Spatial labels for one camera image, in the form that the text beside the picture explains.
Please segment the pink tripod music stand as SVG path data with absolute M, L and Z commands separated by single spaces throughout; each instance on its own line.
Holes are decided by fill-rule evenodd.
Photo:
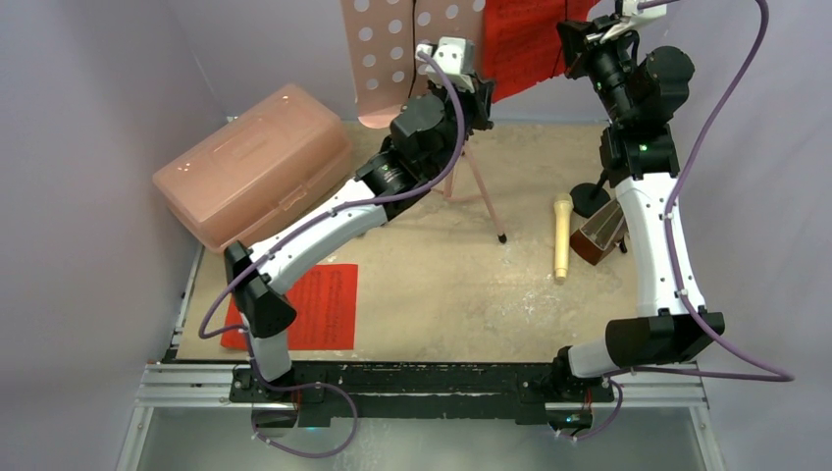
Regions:
M 479 41 L 483 1 L 343 1 L 358 121 L 385 129 L 406 101 L 428 89 L 419 44 L 442 37 Z

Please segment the red sheet music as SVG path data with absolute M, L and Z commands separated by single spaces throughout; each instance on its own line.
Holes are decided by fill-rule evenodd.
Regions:
M 496 103 L 565 71 L 556 26 L 582 22 L 595 0 L 488 0 L 484 10 L 484 74 Z
M 351 350 L 355 342 L 358 266 L 317 265 L 288 291 L 297 310 L 287 329 L 291 351 Z

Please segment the cream microphone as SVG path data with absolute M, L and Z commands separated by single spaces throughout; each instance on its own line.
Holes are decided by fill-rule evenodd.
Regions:
M 573 200 L 568 193 L 558 193 L 553 202 L 554 244 L 553 275 L 558 284 L 563 284 L 569 271 L 571 216 Z

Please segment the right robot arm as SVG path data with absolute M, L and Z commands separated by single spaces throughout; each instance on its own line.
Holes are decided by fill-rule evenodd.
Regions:
M 636 31 L 610 34 L 620 21 L 556 27 L 566 76 L 589 78 L 610 120 L 599 147 L 601 180 L 623 211 L 639 277 L 637 317 L 613 320 L 600 340 L 558 351 L 550 384 L 565 399 L 620 370 L 690 361 L 725 330 L 697 286 L 672 194 L 681 168 L 669 122 L 689 97 L 695 66 L 673 46 L 638 61 Z

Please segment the brown metronome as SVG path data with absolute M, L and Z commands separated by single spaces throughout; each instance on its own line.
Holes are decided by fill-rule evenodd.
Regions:
M 569 246 L 596 266 L 619 247 L 627 233 L 623 209 L 617 199 L 611 199 L 570 236 Z

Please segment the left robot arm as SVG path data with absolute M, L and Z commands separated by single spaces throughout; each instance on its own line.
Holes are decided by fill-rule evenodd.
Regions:
M 287 291 L 352 239 L 391 222 L 448 176 L 474 131 L 488 131 L 495 83 L 477 75 L 449 88 L 439 78 L 402 106 L 380 150 L 327 201 L 276 236 L 224 252 L 228 290 L 241 316 L 254 388 L 279 401 L 296 389 L 287 330 L 297 317 Z

